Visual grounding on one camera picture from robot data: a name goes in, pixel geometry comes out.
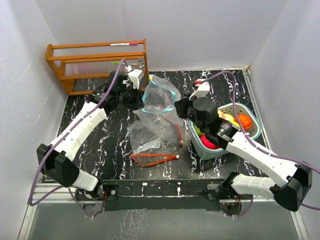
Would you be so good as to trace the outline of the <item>pink peach toy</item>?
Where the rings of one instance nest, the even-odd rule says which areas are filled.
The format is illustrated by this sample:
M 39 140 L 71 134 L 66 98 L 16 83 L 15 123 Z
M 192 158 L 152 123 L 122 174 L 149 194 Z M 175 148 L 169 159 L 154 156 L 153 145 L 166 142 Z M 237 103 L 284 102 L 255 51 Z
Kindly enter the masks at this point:
M 217 112 L 218 112 L 218 116 L 219 116 L 220 118 L 226 119 L 226 117 L 225 117 L 225 115 L 224 115 L 224 113 L 223 113 L 222 111 L 218 110 Z

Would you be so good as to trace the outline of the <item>green custard apple toy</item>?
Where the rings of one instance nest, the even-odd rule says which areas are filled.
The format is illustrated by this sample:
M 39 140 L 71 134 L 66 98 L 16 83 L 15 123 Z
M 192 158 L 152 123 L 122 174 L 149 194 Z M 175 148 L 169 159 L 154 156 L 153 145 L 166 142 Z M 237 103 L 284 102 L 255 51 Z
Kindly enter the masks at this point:
M 200 129 L 196 125 L 193 125 L 193 127 L 194 127 L 194 129 L 195 129 L 195 131 L 196 131 L 198 136 L 203 136 L 204 135 L 204 133 L 201 132 Z

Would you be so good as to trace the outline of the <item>blue zipper plastic bag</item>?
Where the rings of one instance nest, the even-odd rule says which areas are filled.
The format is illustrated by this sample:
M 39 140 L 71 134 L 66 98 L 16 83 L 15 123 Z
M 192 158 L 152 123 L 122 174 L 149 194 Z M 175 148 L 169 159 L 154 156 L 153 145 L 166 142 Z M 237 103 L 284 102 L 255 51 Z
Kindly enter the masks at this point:
M 145 113 L 165 114 L 175 110 L 174 103 L 181 100 L 179 90 L 168 80 L 154 74 L 149 75 L 149 84 L 142 96 Z

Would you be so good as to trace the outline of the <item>yellow pear toy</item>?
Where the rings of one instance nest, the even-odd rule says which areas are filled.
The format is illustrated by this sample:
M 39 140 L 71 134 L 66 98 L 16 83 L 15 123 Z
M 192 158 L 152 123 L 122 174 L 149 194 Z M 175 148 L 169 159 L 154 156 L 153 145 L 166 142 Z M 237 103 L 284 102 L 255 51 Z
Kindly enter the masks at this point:
M 239 123 L 235 120 L 235 118 L 230 115 L 230 114 L 227 114 L 227 113 L 224 113 L 224 119 L 231 122 L 232 124 L 234 124 L 235 126 L 237 127 L 240 127 Z

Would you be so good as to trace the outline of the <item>orange zipper bag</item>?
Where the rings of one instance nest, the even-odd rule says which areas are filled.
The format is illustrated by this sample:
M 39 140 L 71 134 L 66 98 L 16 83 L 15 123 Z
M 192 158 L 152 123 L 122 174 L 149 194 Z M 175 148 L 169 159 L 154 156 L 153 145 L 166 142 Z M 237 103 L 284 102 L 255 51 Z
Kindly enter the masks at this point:
M 161 153 L 139 153 L 139 154 L 131 154 L 130 158 L 134 160 L 134 162 L 141 167 L 149 168 L 154 167 L 156 165 L 160 165 L 172 160 L 178 160 L 180 158 L 179 155 L 174 154 L 161 154 Z
M 142 108 L 133 113 L 137 120 L 127 130 L 134 154 L 174 154 L 184 145 L 183 120 L 175 108 L 164 112 Z

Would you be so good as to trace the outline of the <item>orange pumpkin toy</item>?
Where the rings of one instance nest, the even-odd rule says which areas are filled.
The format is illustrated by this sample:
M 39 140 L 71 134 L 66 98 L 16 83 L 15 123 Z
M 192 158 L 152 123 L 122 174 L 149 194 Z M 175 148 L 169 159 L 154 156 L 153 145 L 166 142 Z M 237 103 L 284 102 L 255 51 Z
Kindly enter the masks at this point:
M 253 126 L 251 118 L 246 114 L 239 114 L 238 119 L 240 120 L 240 123 L 245 131 L 248 131 Z

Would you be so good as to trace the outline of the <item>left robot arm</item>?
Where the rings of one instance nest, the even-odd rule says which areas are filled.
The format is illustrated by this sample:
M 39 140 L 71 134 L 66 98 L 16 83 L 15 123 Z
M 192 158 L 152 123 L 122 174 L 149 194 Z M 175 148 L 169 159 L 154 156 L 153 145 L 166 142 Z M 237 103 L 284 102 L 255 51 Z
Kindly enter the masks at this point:
M 37 148 L 40 172 L 63 187 L 80 188 L 91 199 L 99 199 L 104 188 L 98 178 L 79 169 L 73 160 L 83 142 L 110 112 L 120 105 L 135 110 L 143 107 L 140 85 L 143 77 L 144 72 L 140 69 L 129 73 L 112 71 L 110 82 L 99 85 L 88 96 L 69 126 L 48 145 L 41 144 Z

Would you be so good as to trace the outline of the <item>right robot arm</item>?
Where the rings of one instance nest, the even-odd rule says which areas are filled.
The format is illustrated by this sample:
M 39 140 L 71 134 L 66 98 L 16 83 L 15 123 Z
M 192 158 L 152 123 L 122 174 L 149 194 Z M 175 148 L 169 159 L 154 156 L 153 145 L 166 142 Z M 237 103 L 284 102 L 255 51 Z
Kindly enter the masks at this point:
M 210 143 L 243 158 L 266 174 L 266 177 L 255 177 L 231 173 L 222 183 L 226 197 L 256 195 L 273 199 L 292 212 L 300 208 L 312 186 L 313 171 L 309 164 L 285 159 L 258 144 L 236 124 L 220 117 L 217 106 L 206 97 L 184 97 L 174 106 L 177 116 L 191 120 Z

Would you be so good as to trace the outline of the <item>pink red dragonfruit toy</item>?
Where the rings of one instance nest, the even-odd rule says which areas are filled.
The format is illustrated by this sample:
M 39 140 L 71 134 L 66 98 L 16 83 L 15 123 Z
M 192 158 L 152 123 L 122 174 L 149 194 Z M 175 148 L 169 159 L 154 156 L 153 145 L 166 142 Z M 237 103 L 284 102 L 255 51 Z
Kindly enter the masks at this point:
M 200 136 L 200 141 L 201 143 L 208 149 L 210 150 L 216 150 L 219 149 L 220 147 L 216 144 L 211 143 L 205 135 Z

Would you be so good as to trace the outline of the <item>light blue plastic basket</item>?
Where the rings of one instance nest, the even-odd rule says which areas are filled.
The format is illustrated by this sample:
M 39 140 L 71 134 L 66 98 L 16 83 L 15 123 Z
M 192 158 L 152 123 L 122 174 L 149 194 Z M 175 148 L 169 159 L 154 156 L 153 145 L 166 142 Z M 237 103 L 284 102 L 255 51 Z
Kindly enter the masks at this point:
M 218 107 L 218 110 L 222 112 L 222 117 L 224 117 L 226 120 L 233 120 L 235 123 L 238 123 L 236 119 L 237 115 L 245 132 L 248 133 L 253 140 L 258 138 L 262 132 L 262 127 L 254 114 L 246 105 L 242 103 L 236 102 L 235 109 L 236 113 L 234 112 L 233 103 L 228 103 Z M 207 145 L 201 140 L 201 132 L 191 120 L 188 122 L 188 127 L 191 132 L 191 142 L 201 160 L 211 160 L 229 153 L 223 148 L 208 148 Z

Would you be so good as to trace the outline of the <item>pink white marker pen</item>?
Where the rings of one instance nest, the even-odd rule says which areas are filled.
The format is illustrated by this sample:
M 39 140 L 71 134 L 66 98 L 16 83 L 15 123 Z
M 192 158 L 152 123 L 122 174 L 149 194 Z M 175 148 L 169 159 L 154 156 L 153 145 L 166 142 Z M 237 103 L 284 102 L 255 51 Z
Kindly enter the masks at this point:
M 122 43 L 111 43 L 110 46 L 137 46 L 137 42 L 122 42 Z

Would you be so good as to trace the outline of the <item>wooden shelf rack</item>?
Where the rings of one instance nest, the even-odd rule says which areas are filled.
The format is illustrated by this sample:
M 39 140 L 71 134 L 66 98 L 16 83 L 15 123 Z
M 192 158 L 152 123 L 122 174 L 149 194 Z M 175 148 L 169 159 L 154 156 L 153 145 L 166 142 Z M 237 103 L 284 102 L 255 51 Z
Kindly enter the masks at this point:
M 110 46 L 117 43 L 138 43 L 131 46 Z M 54 75 L 58 78 L 69 96 L 87 95 L 91 90 L 75 90 L 78 80 L 97 80 L 109 77 L 111 72 L 125 69 L 128 65 L 120 63 L 137 63 L 132 69 L 141 69 L 144 75 L 149 75 L 147 62 L 147 41 L 127 40 L 99 43 L 77 43 L 52 45 L 46 48 L 44 59 Z

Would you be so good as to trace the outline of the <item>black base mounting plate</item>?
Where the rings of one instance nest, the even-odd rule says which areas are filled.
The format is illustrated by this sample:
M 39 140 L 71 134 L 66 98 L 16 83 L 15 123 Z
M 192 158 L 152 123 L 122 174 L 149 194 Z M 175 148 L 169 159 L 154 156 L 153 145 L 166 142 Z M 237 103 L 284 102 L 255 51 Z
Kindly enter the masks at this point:
M 90 199 L 83 190 L 76 190 L 75 197 L 86 206 L 100 204 L 109 212 L 225 208 L 229 214 L 239 214 L 250 195 L 229 196 L 222 192 L 222 183 L 221 179 L 104 180 L 99 197 Z

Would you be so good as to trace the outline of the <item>aluminium rail frame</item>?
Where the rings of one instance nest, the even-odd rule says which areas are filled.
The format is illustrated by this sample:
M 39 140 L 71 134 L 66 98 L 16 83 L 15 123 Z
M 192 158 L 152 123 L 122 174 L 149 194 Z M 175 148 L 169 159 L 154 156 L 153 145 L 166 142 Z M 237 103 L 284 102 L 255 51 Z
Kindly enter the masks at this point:
M 206 196 L 218 200 L 243 195 L 258 196 L 272 199 L 291 212 L 297 211 L 311 188 L 312 167 L 305 162 L 275 154 L 255 142 L 241 123 L 232 124 L 219 117 L 217 107 L 206 98 L 208 82 L 207 79 L 195 81 L 196 91 L 174 102 L 177 115 L 195 124 L 210 143 L 250 162 L 262 170 L 266 177 L 232 172 L 221 184 L 209 183 L 206 189 L 184 194 L 184 197 L 194 199 Z M 98 102 L 88 102 L 60 136 L 51 144 L 40 145 L 37 149 L 37 174 L 51 178 L 58 183 L 59 188 L 83 192 L 90 201 L 100 200 L 103 207 L 108 202 L 122 198 L 117 190 L 118 184 L 100 180 L 80 170 L 73 160 L 94 128 L 106 119 L 108 96 L 109 92 L 106 91 Z

